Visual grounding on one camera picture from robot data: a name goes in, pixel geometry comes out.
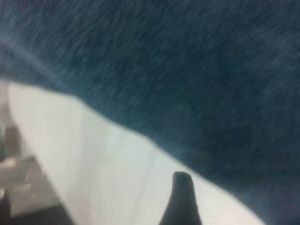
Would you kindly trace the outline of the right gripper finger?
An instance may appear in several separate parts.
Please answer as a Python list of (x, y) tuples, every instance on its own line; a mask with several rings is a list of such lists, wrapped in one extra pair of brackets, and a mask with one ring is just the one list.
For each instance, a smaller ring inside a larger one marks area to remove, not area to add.
[(175, 172), (172, 192), (160, 221), (161, 225), (201, 225), (192, 177), (186, 172)]

